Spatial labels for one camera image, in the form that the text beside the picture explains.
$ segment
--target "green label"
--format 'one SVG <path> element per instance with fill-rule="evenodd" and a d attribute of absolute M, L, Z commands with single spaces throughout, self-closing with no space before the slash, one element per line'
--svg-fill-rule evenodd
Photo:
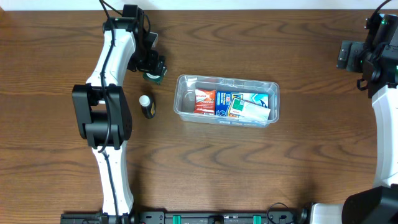
<path fill-rule="evenodd" d="M 232 109 L 236 109 L 236 110 L 243 110 L 243 100 L 239 100 L 237 98 L 234 99 L 234 105 L 232 105 Z"/>

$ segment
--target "green clamp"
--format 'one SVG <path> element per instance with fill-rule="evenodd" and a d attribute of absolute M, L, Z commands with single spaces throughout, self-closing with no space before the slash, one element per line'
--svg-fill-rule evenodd
<path fill-rule="evenodd" d="M 261 216 L 253 215 L 253 224 L 261 224 Z"/>
<path fill-rule="evenodd" d="M 173 215 L 173 224 L 181 224 L 181 216 Z"/>

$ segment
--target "white bottle cap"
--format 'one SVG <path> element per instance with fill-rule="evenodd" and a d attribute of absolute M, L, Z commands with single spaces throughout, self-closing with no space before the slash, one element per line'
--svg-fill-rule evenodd
<path fill-rule="evenodd" d="M 141 106 L 149 106 L 149 103 L 150 103 L 150 99 L 148 96 L 142 95 L 139 98 L 139 104 L 141 104 Z"/>

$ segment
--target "green base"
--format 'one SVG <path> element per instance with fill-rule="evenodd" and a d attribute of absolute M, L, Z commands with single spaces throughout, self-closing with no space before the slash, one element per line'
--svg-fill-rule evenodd
<path fill-rule="evenodd" d="M 160 85 L 160 83 L 161 83 L 162 80 L 163 80 L 164 75 L 154 76 L 154 75 L 150 75 L 150 74 L 144 73 L 144 74 L 142 74 L 142 77 L 143 77 L 145 80 L 149 80 L 149 81 L 151 81 L 151 82 L 154 82 L 154 83 Z"/>

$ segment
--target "blue box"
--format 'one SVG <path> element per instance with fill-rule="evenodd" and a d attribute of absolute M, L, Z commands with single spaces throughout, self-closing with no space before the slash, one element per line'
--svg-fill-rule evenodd
<path fill-rule="evenodd" d="M 216 94 L 216 115 L 236 117 L 229 113 L 229 105 L 234 98 L 250 101 L 259 106 L 268 108 L 268 94 L 260 93 L 233 93 L 228 91 L 217 91 Z"/>

